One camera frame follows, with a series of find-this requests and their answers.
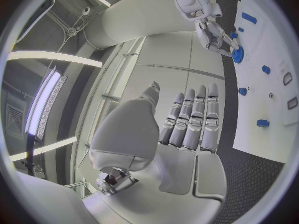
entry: gray floor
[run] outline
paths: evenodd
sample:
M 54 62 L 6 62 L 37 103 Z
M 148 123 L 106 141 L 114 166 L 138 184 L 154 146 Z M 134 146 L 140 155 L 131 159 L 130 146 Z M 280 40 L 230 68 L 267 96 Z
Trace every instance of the gray floor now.
M 235 30 L 234 21 L 238 0 L 217 0 L 223 17 L 216 21 L 230 34 Z M 247 212 L 267 192 L 279 175 L 283 163 L 260 158 L 233 148 L 237 118 L 238 93 L 234 64 L 231 58 L 222 57 L 225 76 L 225 110 L 223 128 L 217 154 L 227 177 L 225 206 L 216 224 L 229 224 Z

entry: pipe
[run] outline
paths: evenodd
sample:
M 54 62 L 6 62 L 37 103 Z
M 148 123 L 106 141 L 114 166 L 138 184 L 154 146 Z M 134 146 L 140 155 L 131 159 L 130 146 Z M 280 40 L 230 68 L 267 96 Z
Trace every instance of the pipe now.
M 153 34 L 195 31 L 174 0 L 122 0 L 96 17 L 85 28 L 88 40 L 99 48 Z

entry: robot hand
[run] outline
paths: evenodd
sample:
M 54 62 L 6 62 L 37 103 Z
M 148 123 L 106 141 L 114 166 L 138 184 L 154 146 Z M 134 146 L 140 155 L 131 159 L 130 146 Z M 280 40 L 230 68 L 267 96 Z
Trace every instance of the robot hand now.
M 219 24 L 208 20 L 209 16 L 222 16 L 219 4 L 211 3 L 210 0 L 175 0 L 175 6 L 185 19 L 195 23 L 197 37 L 204 48 L 232 57 L 231 52 L 220 48 L 224 40 L 234 49 L 233 54 L 238 57 L 237 61 L 234 56 L 234 61 L 240 63 L 243 60 L 243 48 L 238 46 Z
M 102 171 L 99 189 L 112 195 L 135 183 L 129 171 L 146 168 L 154 158 L 159 127 L 153 117 L 160 87 L 153 82 L 140 96 L 114 109 L 93 137 L 89 157 Z

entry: security camera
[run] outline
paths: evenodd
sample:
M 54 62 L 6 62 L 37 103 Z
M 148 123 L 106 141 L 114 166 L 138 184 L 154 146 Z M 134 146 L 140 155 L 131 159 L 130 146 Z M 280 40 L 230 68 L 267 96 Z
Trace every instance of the security camera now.
M 88 15 L 90 12 L 90 8 L 89 7 L 86 7 L 82 10 L 82 15 Z

